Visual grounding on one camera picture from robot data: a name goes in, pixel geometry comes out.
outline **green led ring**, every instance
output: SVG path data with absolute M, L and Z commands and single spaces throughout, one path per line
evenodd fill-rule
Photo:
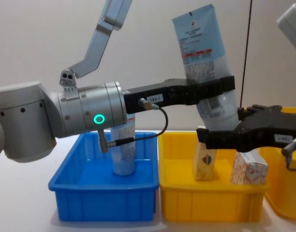
M 95 124 L 102 124 L 105 121 L 105 116 L 98 114 L 98 115 L 94 116 L 93 121 Z

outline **white table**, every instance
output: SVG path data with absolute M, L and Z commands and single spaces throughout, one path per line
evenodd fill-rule
M 167 222 L 159 204 L 152 222 L 59 221 L 48 182 L 77 137 L 57 139 L 49 156 L 32 163 L 16 163 L 0 154 L 0 232 L 296 232 L 296 221 L 275 215 L 266 200 L 256 223 Z

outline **yellow plastic bin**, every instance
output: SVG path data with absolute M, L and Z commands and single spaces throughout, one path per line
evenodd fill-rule
M 296 108 L 284 108 L 282 111 L 296 113 Z M 260 154 L 269 165 L 267 179 L 272 185 L 266 193 L 267 201 L 279 216 L 296 219 L 296 172 L 286 169 L 281 149 L 262 147 Z M 296 168 L 296 152 L 290 166 Z
M 169 221 L 258 221 L 270 184 L 231 185 L 234 150 L 218 150 L 214 179 L 195 181 L 192 160 L 195 132 L 159 137 L 162 212 Z

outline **plastic bin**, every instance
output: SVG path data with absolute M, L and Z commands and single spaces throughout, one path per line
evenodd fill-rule
M 195 132 L 169 132 L 159 137 L 162 212 L 169 221 L 258 221 L 270 184 L 231 185 L 234 150 L 218 150 L 214 178 L 196 181 L 192 161 Z
M 296 113 L 296 108 L 284 108 L 282 111 Z M 262 147 L 260 154 L 269 165 L 267 179 L 272 185 L 266 193 L 267 201 L 279 216 L 296 219 L 296 172 L 286 169 L 281 149 Z M 291 167 L 296 168 L 296 152 L 293 153 Z
M 136 137 L 153 133 L 135 133 Z M 152 220 L 159 187 L 157 138 L 136 142 L 135 172 L 113 173 L 110 152 L 101 153 L 97 133 L 79 136 L 49 182 L 63 221 Z

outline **blue plastic bin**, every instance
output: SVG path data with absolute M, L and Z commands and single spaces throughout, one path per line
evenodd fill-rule
M 100 152 L 98 139 L 97 133 L 80 135 L 49 182 L 60 220 L 152 220 L 159 188 L 157 138 L 136 141 L 135 172 L 128 176 L 113 173 L 110 151 Z

